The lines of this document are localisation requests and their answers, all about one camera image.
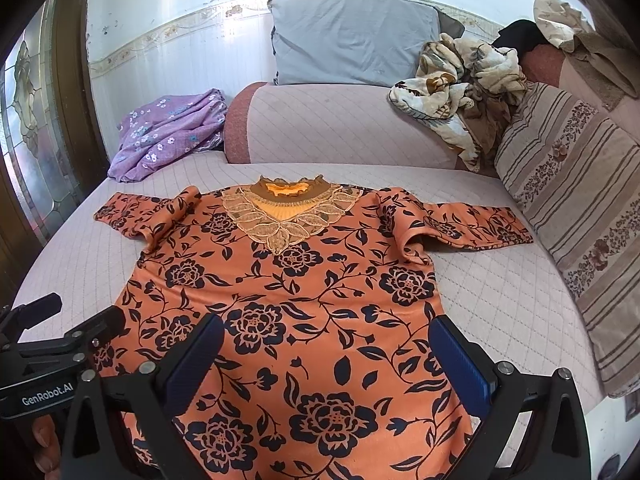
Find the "metal screw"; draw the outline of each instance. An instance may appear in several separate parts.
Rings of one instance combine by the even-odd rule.
[[[156,369],[156,363],[153,361],[145,361],[138,367],[138,371],[141,374],[145,374],[145,375],[153,373],[155,369]]]
[[[80,376],[83,382],[90,383],[95,379],[95,370],[85,370]]]
[[[511,375],[515,371],[515,368],[508,361],[500,361],[498,363],[498,371],[504,375]]]
[[[558,375],[565,381],[571,379],[571,371],[568,368],[558,368]]]

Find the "purple floral cloth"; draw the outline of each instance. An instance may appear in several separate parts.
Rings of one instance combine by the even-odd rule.
[[[108,175],[138,182],[174,160],[222,142],[226,104],[219,90],[193,96],[163,96],[137,108],[118,124],[120,149]]]

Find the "wall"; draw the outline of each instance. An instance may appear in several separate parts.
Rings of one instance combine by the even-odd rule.
[[[434,0],[506,25],[531,18],[533,0]],[[580,8],[575,0],[567,0]],[[208,28],[194,26],[188,35],[144,51],[138,44],[164,34],[162,24],[226,3],[241,3],[242,13],[209,16]],[[92,72],[95,107],[110,157],[118,149],[116,124],[134,107],[164,94],[196,94],[216,87],[231,99],[245,85],[270,81],[275,65],[270,47],[271,17],[264,0],[88,0],[87,50],[90,64],[110,62],[134,42],[127,62],[108,73]]]

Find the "human hand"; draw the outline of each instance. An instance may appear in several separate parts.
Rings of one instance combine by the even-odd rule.
[[[31,430],[37,443],[42,446],[33,457],[36,466],[44,473],[45,480],[59,480],[60,443],[53,419],[50,415],[41,416],[33,421]]]

